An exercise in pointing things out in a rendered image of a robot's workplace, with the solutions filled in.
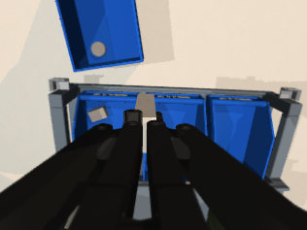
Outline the olive green tool case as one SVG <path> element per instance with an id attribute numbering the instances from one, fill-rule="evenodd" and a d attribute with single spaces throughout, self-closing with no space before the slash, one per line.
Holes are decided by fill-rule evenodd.
<path id="1" fill-rule="evenodd" d="M 210 210 L 208 211 L 207 215 L 206 222 L 210 230 L 225 230 Z"/>

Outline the grey metal shelf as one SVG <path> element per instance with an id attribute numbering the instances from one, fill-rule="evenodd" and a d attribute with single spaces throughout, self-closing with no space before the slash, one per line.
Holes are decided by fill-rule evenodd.
<path id="1" fill-rule="evenodd" d="M 252 96 L 259 100 L 263 98 L 269 102 L 272 114 L 273 108 L 282 113 L 275 142 L 270 154 L 264 181 L 284 194 L 290 188 L 280 179 L 289 154 L 290 145 L 296 129 L 303 104 L 299 101 L 302 90 L 294 87 L 281 87 L 280 94 L 273 91 L 216 89 L 171 86 L 146 86 L 122 84 L 69 83 L 67 78 L 52 78 L 49 80 L 49 103 L 51 110 L 51 124 L 54 138 L 55 152 L 60 151 L 71 143 L 67 104 L 69 107 L 71 136 L 77 97 L 82 91 L 119 91 L 139 94 L 177 93 L 202 96 L 205 101 L 210 95 Z M 56 90 L 57 89 L 57 90 Z M 291 100 L 292 99 L 292 100 Z M 294 101 L 295 100 L 295 101 Z M 149 190 L 137 190 L 134 208 L 134 219 L 151 218 L 151 200 Z"/>

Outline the small beige block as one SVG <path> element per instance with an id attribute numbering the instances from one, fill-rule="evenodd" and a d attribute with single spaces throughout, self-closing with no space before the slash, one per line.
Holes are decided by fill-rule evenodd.
<path id="1" fill-rule="evenodd" d="M 105 105 L 96 109 L 90 110 L 88 115 L 92 122 L 108 117 L 108 112 Z"/>

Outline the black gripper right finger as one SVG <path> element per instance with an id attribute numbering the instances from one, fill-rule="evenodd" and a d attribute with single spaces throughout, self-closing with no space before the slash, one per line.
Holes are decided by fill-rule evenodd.
<path id="1" fill-rule="evenodd" d="M 194 189 L 225 230 L 307 230 L 307 211 L 196 127 L 166 127 L 154 94 L 146 94 L 145 153 L 159 230 L 209 230 Z"/>

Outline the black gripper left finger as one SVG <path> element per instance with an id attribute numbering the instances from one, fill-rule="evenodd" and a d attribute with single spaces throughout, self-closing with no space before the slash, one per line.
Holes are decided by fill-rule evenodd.
<path id="1" fill-rule="evenodd" d="M 78 206 L 67 230 L 119 230 L 134 215 L 145 108 L 138 94 L 122 128 L 93 126 L 1 191 L 0 230 L 58 230 Z"/>

